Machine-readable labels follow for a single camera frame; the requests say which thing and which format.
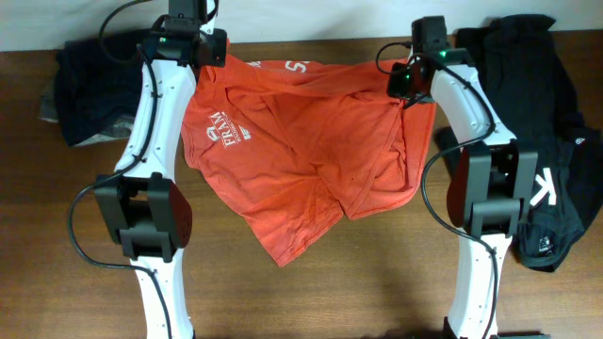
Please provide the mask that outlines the orange t-shirt with white print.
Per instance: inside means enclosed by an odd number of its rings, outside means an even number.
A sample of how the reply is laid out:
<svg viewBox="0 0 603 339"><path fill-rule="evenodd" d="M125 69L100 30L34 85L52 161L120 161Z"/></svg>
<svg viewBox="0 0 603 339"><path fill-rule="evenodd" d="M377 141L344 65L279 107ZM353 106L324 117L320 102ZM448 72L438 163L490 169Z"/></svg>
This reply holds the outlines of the orange t-shirt with white print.
<svg viewBox="0 0 603 339"><path fill-rule="evenodd" d="M340 219L416 194L436 107L386 88L383 63L228 56L201 70L182 126L185 159L285 266Z"/></svg>

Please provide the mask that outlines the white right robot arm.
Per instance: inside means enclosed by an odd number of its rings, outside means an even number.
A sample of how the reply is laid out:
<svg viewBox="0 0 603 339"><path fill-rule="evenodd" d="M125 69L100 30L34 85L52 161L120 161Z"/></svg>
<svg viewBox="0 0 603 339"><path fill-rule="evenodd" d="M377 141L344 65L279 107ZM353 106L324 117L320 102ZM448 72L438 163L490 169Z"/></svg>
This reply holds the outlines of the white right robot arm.
<svg viewBox="0 0 603 339"><path fill-rule="evenodd" d="M447 193L447 215L434 210L427 179L423 202L437 223L459 238L454 299L443 338L498 338L498 292L502 266L519 223L530 209L537 153L522 145L497 116L478 70L464 49L413 51L390 71L388 93L408 105L438 104L458 143L439 151L425 167L454 152L460 161Z"/></svg>

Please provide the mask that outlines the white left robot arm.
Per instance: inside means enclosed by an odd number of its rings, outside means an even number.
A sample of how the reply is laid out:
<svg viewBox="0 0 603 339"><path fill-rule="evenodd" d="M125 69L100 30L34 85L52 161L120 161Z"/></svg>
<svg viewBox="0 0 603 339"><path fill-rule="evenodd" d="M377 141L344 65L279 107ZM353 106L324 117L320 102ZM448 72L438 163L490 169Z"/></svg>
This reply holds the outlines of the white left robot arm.
<svg viewBox="0 0 603 339"><path fill-rule="evenodd" d="M218 0L171 1L138 47L141 92L133 130L113 173L93 184L111 240L141 292L149 338L192 338L183 259L192 211L175 183L175 156L200 71L225 63Z"/></svg>

